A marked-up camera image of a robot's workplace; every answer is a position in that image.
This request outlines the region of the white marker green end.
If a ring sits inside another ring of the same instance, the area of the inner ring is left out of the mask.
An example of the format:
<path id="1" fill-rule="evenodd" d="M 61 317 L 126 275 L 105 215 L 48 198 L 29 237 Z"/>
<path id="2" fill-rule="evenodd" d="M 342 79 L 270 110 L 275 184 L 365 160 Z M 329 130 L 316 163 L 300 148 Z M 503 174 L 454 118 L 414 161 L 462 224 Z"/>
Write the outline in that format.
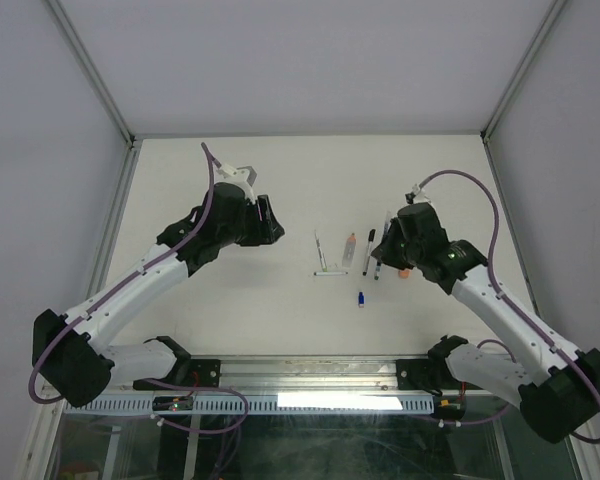
<path id="1" fill-rule="evenodd" d="M 367 274 L 369 272 L 369 264 L 371 261 L 371 253 L 373 250 L 375 235 L 376 235 L 376 229 L 371 229 L 368 234 L 367 245 L 366 245 L 365 253 L 364 253 L 364 263 L 363 263 L 363 270 L 362 270 L 363 276 L 367 276 Z"/>

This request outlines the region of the orange tip clear marker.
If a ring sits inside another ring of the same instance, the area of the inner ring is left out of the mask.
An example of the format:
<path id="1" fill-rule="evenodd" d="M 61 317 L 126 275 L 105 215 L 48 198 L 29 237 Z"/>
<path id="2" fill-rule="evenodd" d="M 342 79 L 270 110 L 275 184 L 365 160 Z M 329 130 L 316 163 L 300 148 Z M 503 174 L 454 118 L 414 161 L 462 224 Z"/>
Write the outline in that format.
<path id="1" fill-rule="evenodd" d="M 350 268 L 353 263 L 353 258 L 355 255 L 356 248 L 356 236 L 354 233 L 351 233 L 345 242 L 343 257 L 342 257 L 342 266 L 346 269 Z"/>

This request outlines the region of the white pen clear cap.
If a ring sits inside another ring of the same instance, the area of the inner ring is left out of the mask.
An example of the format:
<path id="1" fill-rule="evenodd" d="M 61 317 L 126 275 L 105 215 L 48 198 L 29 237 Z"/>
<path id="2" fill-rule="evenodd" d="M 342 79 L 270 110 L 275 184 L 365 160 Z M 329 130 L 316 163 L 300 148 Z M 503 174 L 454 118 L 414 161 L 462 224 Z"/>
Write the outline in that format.
<path id="1" fill-rule="evenodd" d="M 319 257 L 321 271 L 322 272 L 327 272 L 328 271 L 328 265 L 327 265 L 327 262 L 326 262 L 326 258 L 325 258 L 324 252 L 322 250 L 320 238 L 319 238 L 318 233 L 317 233 L 316 230 L 314 230 L 314 239 L 315 239 L 315 243 L 316 243 L 316 248 L 317 248 L 317 253 L 318 253 L 318 257 Z"/>

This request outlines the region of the white pen blue tip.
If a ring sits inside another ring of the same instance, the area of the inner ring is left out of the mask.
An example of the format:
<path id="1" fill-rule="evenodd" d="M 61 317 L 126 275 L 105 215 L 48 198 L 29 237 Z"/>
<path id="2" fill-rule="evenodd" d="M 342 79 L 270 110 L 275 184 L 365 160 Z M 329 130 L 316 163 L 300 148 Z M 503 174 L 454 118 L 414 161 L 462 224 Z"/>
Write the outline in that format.
<path id="1" fill-rule="evenodd" d="M 348 275 L 346 271 L 316 271 L 313 273 L 317 277 L 328 277 L 328 276 L 345 276 Z"/>

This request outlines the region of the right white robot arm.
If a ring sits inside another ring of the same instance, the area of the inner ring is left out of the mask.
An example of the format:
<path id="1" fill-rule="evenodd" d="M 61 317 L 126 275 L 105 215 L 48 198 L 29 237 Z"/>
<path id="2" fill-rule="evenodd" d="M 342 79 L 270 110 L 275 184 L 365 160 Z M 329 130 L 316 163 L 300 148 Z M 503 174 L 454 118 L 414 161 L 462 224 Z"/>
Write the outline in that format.
<path id="1" fill-rule="evenodd" d="M 439 387 L 466 382 L 517 408 L 528 427 L 556 444 L 600 413 L 600 351 L 584 351 L 515 303 L 488 259 L 466 240 L 451 241 L 428 203 L 390 220 L 373 258 L 424 278 L 466 306 L 509 348 L 506 360 L 466 339 L 445 336 L 428 352 L 428 378 Z"/>

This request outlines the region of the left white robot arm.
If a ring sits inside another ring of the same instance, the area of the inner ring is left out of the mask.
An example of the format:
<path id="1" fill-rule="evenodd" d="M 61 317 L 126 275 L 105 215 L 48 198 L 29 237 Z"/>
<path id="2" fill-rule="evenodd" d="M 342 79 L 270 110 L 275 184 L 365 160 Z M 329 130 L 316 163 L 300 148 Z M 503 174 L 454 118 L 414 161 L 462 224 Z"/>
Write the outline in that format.
<path id="1" fill-rule="evenodd" d="M 34 372 L 73 407 L 115 384 L 197 385 L 192 356 L 170 337 L 136 345 L 114 345 L 114 338 L 151 301 L 216 260 L 222 248 L 272 245 L 284 233 L 268 196 L 249 199 L 237 185 L 215 184 L 204 204 L 169 225 L 115 284 L 64 314 L 47 309 L 35 319 Z"/>

